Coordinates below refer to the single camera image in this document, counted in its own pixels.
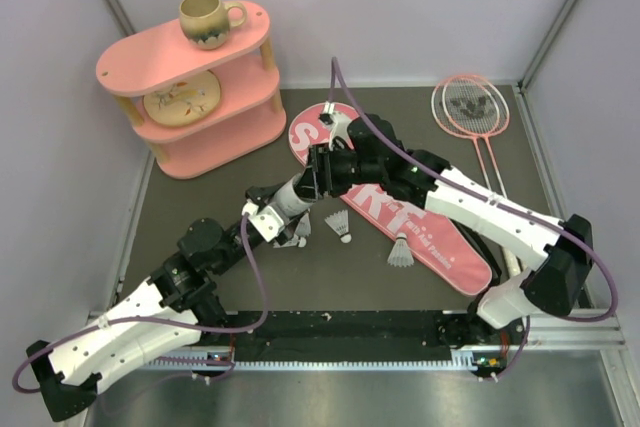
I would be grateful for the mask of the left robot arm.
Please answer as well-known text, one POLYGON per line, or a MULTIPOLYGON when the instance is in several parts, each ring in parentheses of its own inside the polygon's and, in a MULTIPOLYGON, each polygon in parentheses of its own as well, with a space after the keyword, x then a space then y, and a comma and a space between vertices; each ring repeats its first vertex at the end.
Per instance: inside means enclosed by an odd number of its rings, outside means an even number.
POLYGON ((212 218, 194 221, 174 254, 84 329, 27 348, 35 391, 52 421, 75 417, 115 382, 177 348, 216 343, 266 321, 262 313, 247 325, 230 325, 216 279, 242 259, 253 261, 259 245, 288 238, 308 206, 287 209, 293 196, 285 184, 251 188, 246 197, 238 222, 224 228, 212 218))

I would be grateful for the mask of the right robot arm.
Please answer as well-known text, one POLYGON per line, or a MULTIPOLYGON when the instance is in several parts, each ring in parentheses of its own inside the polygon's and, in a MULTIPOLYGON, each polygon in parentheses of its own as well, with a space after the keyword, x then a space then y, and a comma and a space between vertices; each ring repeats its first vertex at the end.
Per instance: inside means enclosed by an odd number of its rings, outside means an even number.
POLYGON ((403 237, 412 257, 449 285, 479 298, 466 327, 487 343, 512 321, 537 311, 569 317, 592 267, 592 229, 574 215, 566 221, 524 211, 424 150, 389 149, 391 125, 366 120, 350 106, 326 114, 320 104, 298 114, 289 146, 303 164, 318 166, 319 183, 335 187, 356 213, 390 238, 403 237), (462 236, 468 228, 514 254, 525 269, 492 286, 488 262, 462 236))

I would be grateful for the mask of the white plastic shuttlecock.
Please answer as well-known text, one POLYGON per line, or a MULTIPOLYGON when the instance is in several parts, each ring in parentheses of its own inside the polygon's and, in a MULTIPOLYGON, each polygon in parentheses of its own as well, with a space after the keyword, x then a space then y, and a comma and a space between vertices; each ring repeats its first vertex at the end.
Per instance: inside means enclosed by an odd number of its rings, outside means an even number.
POLYGON ((307 244, 307 239, 305 237, 294 237, 282 244, 275 242, 273 247, 274 248, 292 248, 292 247, 304 248, 306 244, 307 244))
POLYGON ((328 227, 339 237, 342 243, 350 243, 352 235, 349 227, 349 212, 346 209, 337 211, 324 219, 328 227))
POLYGON ((414 258, 406 237, 396 237, 391 252, 387 257, 387 264, 397 268, 406 268, 414 264, 414 258))
POLYGON ((311 235, 310 214, 305 213, 299 220, 294 233, 298 237, 308 237, 311 235))

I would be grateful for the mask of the white shuttlecock tube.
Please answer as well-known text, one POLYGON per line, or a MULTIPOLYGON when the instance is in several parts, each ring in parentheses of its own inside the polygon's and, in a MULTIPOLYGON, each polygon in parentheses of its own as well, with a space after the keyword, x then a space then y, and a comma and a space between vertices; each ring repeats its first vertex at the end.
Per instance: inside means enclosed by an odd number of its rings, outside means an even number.
POLYGON ((284 216, 291 219, 309 210, 313 201, 304 200, 294 190, 296 178, 291 178, 280 187, 272 198, 275 208, 284 216))

